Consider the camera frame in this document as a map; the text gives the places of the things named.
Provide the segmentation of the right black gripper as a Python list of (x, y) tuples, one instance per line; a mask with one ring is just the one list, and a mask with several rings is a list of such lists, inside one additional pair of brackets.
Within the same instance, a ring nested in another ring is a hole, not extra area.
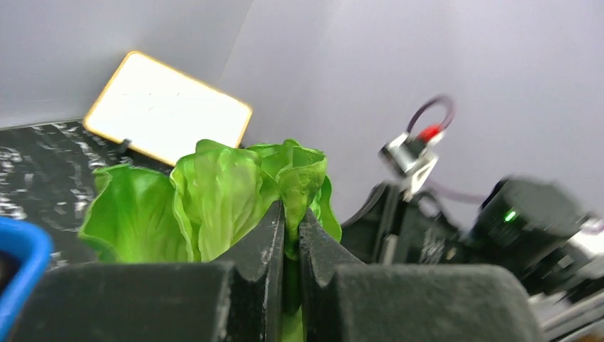
[(402, 188), (382, 182), (342, 223), (340, 243), (366, 264), (468, 264), (471, 248), (430, 191), (409, 202)]

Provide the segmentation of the green toy lettuce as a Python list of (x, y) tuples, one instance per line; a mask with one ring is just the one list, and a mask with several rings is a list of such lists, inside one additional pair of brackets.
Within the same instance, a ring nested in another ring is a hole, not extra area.
[(271, 204), (285, 212), (282, 339), (303, 340), (298, 227), (312, 211), (340, 240), (324, 152), (292, 139), (244, 149), (197, 142), (170, 174), (129, 164), (94, 170), (96, 198), (78, 236), (104, 262), (208, 262), (245, 237)]

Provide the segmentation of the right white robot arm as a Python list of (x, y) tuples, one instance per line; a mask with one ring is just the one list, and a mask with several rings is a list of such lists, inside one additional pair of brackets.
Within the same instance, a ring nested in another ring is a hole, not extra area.
[(603, 218), (555, 182), (499, 180), (468, 229), (453, 223), (434, 189), (405, 199), (384, 182), (344, 222), (341, 242), (367, 264), (503, 267), (539, 306), (563, 303), (543, 321), (550, 341), (579, 341), (603, 329)]

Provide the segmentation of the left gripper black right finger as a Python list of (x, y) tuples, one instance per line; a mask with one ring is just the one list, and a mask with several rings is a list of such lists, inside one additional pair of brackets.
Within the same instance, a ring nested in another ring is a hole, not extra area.
[(312, 212), (299, 225), (307, 341), (543, 341), (524, 288), (491, 265), (364, 264)]

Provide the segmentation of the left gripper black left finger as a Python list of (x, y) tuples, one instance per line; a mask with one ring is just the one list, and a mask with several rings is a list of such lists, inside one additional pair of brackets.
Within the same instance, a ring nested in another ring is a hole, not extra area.
[(280, 341), (284, 213), (214, 261), (73, 264), (45, 274), (11, 341)]

